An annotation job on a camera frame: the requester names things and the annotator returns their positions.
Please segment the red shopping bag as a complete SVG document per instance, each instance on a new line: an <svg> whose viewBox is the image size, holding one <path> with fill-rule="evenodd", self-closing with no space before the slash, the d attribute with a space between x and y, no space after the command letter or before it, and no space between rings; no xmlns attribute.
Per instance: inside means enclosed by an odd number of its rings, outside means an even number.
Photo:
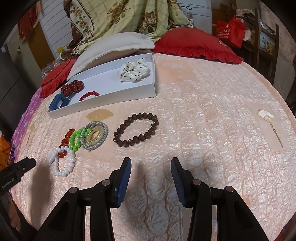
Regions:
<svg viewBox="0 0 296 241"><path fill-rule="evenodd" d="M234 16L229 22L217 20L216 37L231 48L241 48L245 24Z"/></svg>

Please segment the red ruffled pillow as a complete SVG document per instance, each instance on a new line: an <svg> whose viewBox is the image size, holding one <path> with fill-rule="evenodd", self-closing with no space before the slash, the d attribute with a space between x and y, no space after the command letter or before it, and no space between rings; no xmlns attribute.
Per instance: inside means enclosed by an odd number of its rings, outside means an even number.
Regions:
<svg viewBox="0 0 296 241"><path fill-rule="evenodd" d="M76 60L77 58L68 59L45 76L41 84L40 98L50 96L66 81Z"/></svg>
<svg viewBox="0 0 296 241"><path fill-rule="evenodd" d="M196 28L174 28L155 42L154 53L240 64L243 58L213 35Z"/></svg>

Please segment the gold round pendant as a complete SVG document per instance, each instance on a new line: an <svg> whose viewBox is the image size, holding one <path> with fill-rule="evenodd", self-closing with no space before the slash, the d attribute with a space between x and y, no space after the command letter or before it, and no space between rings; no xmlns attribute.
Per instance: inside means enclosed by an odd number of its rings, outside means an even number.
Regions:
<svg viewBox="0 0 296 241"><path fill-rule="evenodd" d="M85 138L85 144L87 146L93 146L96 143L100 141L104 134L104 129L103 126L97 125L97 126L92 126L90 128L90 132Z"/></svg>

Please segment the red ruffled pillow left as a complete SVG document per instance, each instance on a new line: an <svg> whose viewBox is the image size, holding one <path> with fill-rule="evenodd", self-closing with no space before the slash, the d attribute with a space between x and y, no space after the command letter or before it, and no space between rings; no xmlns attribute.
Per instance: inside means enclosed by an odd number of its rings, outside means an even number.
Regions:
<svg viewBox="0 0 296 241"><path fill-rule="evenodd" d="M41 84L40 98L50 96L66 81L76 60L77 58L68 59L45 76Z"/></svg>

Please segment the white shallow tray box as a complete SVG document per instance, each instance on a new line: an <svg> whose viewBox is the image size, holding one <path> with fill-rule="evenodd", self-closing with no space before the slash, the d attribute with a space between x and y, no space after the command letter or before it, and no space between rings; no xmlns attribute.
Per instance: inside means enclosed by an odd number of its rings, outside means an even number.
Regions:
<svg viewBox="0 0 296 241"><path fill-rule="evenodd" d="M121 82L118 76L122 64L144 58L149 74L136 82ZM47 111L55 119L79 111L108 104L150 98L157 95L156 70L152 53L128 56L85 70L70 78L68 83L81 80L84 88L63 108Z"/></svg>

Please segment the floral green quilt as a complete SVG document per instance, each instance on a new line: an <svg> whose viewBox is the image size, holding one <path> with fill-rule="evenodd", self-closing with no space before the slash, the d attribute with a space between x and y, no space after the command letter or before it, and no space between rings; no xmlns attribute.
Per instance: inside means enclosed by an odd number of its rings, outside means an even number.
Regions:
<svg viewBox="0 0 296 241"><path fill-rule="evenodd" d="M173 28L193 25L177 1L64 1L63 7L74 31L69 44L74 55L117 33L137 32L156 42Z"/></svg>

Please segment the silver rhinestone bangle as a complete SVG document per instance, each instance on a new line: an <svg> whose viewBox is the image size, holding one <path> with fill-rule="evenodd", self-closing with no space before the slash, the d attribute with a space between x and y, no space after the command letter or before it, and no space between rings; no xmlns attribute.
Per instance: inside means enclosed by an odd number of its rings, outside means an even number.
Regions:
<svg viewBox="0 0 296 241"><path fill-rule="evenodd" d="M100 141L98 143L96 143L95 145L93 146L87 146L85 144L85 138L87 137L87 135L89 134L90 132L90 128L92 126L97 126L97 125L100 125L100 126L103 126L103 129L104 129L104 134L102 136L102 138L100 139ZM105 123L101 122L101 121L93 121L93 122L90 122L89 124L87 124L85 127L82 128L81 130L81 133L80 133L80 144L81 144L81 147L83 149L86 149L88 151L92 151L92 150L95 150L97 149L98 147L100 147L103 142L106 140L107 138L107 135L108 135L108 127Z"/></svg>

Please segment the red ruffled pillow right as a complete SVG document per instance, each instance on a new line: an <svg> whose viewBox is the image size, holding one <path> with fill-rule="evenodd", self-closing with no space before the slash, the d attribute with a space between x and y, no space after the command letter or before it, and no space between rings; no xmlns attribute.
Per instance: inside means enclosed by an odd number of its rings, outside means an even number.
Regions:
<svg viewBox="0 0 296 241"><path fill-rule="evenodd" d="M213 35L196 28L174 28L155 42L154 53L240 64L243 58Z"/></svg>

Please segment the dark red flower hair clip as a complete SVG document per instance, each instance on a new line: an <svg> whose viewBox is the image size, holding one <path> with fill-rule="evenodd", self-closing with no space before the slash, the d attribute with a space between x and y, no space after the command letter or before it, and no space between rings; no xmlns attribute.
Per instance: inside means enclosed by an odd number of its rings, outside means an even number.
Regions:
<svg viewBox="0 0 296 241"><path fill-rule="evenodd" d="M61 87L61 92L65 97L79 93L84 88L84 83L81 80L74 80L70 84Z"/></svg>

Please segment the white polka dot scrunchie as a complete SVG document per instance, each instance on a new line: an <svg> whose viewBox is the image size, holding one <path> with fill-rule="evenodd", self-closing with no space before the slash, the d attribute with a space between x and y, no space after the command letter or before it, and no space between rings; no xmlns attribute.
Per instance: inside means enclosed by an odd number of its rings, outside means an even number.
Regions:
<svg viewBox="0 0 296 241"><path fill-rule="evenodd" d="M122 64L118 76L121 82L136 82L149 74L149 68L144 58L138 61L128 61Z"/></svg>

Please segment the pink quilted bedspread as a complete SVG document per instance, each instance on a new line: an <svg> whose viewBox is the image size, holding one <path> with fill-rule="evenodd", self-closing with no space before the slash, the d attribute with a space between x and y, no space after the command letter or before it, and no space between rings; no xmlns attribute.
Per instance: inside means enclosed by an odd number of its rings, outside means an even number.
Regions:
<svg viewBox="0 0 296 241"><path fill-rule="evenodd" d="M79 149L74 170L55 174L48 158L67 130L89 123L88 111L53 120L44 99L27 125L18 160L36 167L11 189L16 206L39 228L72 186L93 187L132 160L125 200L112 210L116 240L182 240L186 210L180 204L170 162L177 157L209 186L233 186L269 240L295 214L295 117L277 90L246 63L223 64L154 54L158 94L107 105L106 141ZM273 126L257 115L274 115Z"/></svg>

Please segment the cream white pillow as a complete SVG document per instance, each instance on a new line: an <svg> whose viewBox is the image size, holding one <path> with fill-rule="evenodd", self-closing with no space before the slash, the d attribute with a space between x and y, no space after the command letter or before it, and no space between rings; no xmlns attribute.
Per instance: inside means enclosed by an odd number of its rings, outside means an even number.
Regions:
<svg viewBox="0 0 296 241"><path fill-rule="evenodd" d="M92 67L126 57L140 50L152 49L154 49L154 42L141 33L125 32L104 37L79 55L67 80Z"/></svg>

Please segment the blue square hair clip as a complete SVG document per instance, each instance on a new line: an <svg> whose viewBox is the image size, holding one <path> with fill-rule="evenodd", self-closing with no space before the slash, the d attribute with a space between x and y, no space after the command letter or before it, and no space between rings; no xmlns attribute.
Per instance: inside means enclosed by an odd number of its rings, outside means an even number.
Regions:
<svg viewBox="0 0 296 241"><path fill-rule="evenodd" d="M66 97L62 92L56 94L49 105L49 111L54 111L67 106L74 95L75 94L73 93Z"/></svg>

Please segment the white hairpin with stick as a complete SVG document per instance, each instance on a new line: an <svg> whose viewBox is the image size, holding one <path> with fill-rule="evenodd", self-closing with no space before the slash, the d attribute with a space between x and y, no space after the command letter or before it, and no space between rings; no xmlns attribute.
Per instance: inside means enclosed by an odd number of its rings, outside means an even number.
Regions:
<svg viewBox="0 0 296 241"><path fill-rule="evenodd" d="M269 123L269 125L271 126L274 134L276 135L281 147L283 148L283 144L280 140L280 137L278 136L278 133L276 131L276 129L273 126L273 119L274 119L274 115L272 115L271 113L269 113L268 111L264 110L264 109L259 109L257 111L257 115L260 116L262 119L264 119L265 121L267 121Z"/></svg>

